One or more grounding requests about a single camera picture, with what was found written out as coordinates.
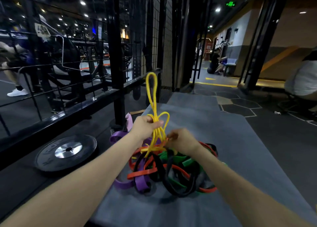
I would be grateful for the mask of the person's left hand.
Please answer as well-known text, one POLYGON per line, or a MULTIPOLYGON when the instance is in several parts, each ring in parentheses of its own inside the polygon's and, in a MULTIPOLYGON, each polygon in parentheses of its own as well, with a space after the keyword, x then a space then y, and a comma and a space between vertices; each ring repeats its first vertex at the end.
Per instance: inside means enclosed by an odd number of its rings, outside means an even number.
POLYGON ((153 120, 153 118, 150 116, 139 116, 136 118, 133 127, 128 134, 133 141, 139 143, 152 135, 153 131, 150 131, 148 127, 149 120, 153 120))

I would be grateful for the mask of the black metal railing fence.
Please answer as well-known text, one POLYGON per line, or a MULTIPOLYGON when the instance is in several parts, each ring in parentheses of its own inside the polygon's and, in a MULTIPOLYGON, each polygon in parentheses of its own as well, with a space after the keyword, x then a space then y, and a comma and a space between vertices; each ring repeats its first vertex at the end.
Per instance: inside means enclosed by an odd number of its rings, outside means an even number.
MULTIPOLYGON (((32 153, 79 122, 90 119, 102 108, 114 103, 115 121, 124 125, 126 94, 140 98, 145 87, 145 74, 127 81, 126 65, 121 42, 119 0, 0 0, 0 40, 11 43, 26 39, 30 44, 34 64, 41 64, 49 38, 36 35, 34 23, 47 27, 51 36, 63 36, 72 41, 101 41, 108 46, 112 87, 97 90, 86 100, 52 112, 42 93, 32 94, 29 74, 19 74, 28 97, 13 101, 0 101, 0 171, 32 153)), ((161 87, 161 68, 151 70, 158 75, 161 87)))

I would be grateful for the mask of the yellow resistance band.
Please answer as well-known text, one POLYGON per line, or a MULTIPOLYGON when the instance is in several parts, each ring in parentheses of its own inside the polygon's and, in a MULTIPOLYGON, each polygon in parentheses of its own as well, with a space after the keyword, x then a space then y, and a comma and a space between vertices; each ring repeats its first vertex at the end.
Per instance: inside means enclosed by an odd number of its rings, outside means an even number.
POLYGON ((147 74, 145 79, 147 97, 150 103, 150 108, 153 111, 152 114, 147 114, 153 122, 160 121, 160 118, 166 116, 164 125, 152 131, 151 140, 149 144, 141 146, 135 151, 140 154, 140 158, 148 158, 150 154, 161 154, 166 153, 167 148, 165 147, 168 142, 168 137, 165 132, 166 127, 170 120, 170 114, 168 112, 162 112, 158 114, 157 107, 157 89, 158 89, 158 77, 155 73, 150 72, 147 74))

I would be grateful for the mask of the green resistance band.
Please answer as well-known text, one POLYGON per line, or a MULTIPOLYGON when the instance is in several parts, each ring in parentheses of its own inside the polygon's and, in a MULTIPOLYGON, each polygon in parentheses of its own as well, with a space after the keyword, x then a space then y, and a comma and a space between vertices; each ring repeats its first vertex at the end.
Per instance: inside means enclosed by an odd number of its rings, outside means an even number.
POLYGON ((174 155, 172 151, 167 151, 167 161, 162 163, 160 157, 156 154, 152 155, 156 164, 158 176, 163 183, 165 189, 176 197, 186 197, 194 192, 199 193, 214 193, 217 187, 213 184, 209 188, 203 188, 202 184, 205 181, 206 173, 203 168, 192 158, 188 158, 174 164, 174 155), (175 187, 176 180, 169 177, 169 172, 176 170, 178 183, 181 185, 180 189, 175 187))

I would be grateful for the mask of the black stool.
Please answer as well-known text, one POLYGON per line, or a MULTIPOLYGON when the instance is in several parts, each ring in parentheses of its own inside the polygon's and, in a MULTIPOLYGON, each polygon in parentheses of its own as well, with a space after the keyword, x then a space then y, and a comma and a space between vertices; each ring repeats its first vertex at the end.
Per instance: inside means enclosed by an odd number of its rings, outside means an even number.
POLYGON ((285 92, 287 99, 277 103, 281 114, 295 112, 300 116, 317 121, 317 100, 306 100, 285 92))

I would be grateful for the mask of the blue small table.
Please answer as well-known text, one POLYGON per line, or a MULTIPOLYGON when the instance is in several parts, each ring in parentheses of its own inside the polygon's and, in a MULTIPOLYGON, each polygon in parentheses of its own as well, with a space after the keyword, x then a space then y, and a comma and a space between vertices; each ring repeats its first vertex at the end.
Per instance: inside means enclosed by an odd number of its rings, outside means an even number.
POLYGON ((237 59, 228 58, 223 62, 223 76, 233 76, 236 70, 237 59))

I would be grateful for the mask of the purple resistance band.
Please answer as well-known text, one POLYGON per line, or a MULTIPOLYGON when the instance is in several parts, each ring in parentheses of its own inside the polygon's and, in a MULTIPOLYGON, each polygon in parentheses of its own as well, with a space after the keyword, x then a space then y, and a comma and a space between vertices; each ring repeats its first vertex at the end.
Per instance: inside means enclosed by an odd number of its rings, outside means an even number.
MULTIPOLYGON (((111 144, 115 144, 122 137, 124 137, 128 132, 125 131, 116 131, 112 134, 109 141, 111 144)), ((114 181, 114 186, 118 189, 130 189, 135 188, 139 193, 144 194, 150 192, 152 185, 150 183, 150 177, 148 174, 141 174, 136 177, 132 177, 131 180, 121 182, 117 179, 114 181)))

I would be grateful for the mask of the person's right forearm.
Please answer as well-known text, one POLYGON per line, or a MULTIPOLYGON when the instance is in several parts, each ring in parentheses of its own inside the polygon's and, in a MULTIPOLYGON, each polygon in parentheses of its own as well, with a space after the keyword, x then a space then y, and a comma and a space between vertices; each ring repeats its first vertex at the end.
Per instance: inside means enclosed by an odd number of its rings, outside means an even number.
POLYGON ((191 152, 243 227, 315 227, 219 161, 199 142, 191 152))

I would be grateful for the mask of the black weight plate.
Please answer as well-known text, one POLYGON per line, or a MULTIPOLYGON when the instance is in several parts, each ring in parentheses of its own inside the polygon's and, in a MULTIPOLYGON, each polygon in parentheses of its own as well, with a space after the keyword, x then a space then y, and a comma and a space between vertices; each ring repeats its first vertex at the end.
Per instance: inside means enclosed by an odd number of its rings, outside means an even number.
POLYGON ((73 169, 89 160, 97 150, 97 140, 90 135, 72 135, 44 146, 35 157, 35 167, 44 173, 73 169))

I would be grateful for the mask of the grey exercise mat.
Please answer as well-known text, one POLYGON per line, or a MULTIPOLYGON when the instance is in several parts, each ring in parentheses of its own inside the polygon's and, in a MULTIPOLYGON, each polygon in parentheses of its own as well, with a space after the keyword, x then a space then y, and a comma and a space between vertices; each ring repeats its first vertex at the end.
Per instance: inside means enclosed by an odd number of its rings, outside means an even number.
MULTIPOLYGON (((219 159, 250 183, 317 225, 317 215, 305 201, 245 117, 221 112, 215 97, 183 94, 167 111, 167 132, 187 128, 197 140, 216 145, 219 159)), ((218 191, 173 197, 161 183, 149 195, 132 188, 111 187, 88 224, 96 227, 242 227, 218 191)))

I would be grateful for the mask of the person's right hand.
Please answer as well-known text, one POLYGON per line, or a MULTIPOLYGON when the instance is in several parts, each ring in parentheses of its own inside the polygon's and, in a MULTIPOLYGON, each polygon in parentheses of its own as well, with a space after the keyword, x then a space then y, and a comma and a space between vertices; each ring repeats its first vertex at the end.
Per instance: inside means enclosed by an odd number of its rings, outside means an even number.
POLYGON ((177 144, 173 150, 176 150, 183 155, 193 157, 196 151, 202 148, 202 145, 195 139, 188 129, 175 129, 171 132, 178 132, 179 134, 177 144))

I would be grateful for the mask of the black steel column frame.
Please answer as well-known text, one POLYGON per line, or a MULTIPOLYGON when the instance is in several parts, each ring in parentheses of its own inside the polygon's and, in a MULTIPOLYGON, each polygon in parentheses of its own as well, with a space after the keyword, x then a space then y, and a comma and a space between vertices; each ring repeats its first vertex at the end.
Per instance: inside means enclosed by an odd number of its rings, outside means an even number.
POLYGON ((237 85, 244 94, 256 89, 256 83, 286 2, 287 0, 263 0, 237 85))

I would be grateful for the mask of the person's left forearm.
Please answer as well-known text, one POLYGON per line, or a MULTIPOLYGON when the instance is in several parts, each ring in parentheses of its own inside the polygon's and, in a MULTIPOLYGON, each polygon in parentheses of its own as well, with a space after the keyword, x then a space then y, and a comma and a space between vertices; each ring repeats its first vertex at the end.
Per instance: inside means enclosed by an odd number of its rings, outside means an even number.
POLYGON ((148 137, 130 131, 96 159, 38 193, 0 227, 83 227, 148 137))

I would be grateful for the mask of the light pink resistance band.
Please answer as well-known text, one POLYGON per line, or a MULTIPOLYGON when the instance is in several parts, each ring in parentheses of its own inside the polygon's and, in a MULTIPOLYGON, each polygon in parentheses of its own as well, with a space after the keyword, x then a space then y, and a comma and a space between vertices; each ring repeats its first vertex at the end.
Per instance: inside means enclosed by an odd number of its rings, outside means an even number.
POLYGON ((130 113, 127 113, 126 116, 125 116, 125 120, 126 120, 126 129, 127 129, 127 132, 129 132, 132 127, 133 127, 133 118, 132 118, 132 115, 130 113))

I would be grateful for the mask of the white paper sign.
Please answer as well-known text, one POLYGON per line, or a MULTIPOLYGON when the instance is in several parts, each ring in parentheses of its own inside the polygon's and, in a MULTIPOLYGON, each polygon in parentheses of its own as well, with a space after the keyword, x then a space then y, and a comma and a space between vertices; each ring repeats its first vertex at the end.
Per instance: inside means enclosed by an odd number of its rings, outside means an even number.
POLYGON ((51 34, 45 25, 34 23, 34 27, 35 27, 36 35, 38 37, 45 38, 45 39, 51 37, 51 34))

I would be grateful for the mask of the black gym machine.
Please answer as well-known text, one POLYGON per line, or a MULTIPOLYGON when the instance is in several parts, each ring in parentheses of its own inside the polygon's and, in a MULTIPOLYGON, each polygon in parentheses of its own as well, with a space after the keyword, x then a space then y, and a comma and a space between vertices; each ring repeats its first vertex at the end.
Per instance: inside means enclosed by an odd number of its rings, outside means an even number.
POLYGON ((52 112, 59 112, 86 100, 97 90, 112 87, 108 46, 101 41, 72 41, 63 36, 51 36, 41 64, 19 68, 19 74, 29 74, 32 94, 46 96, 52 112))

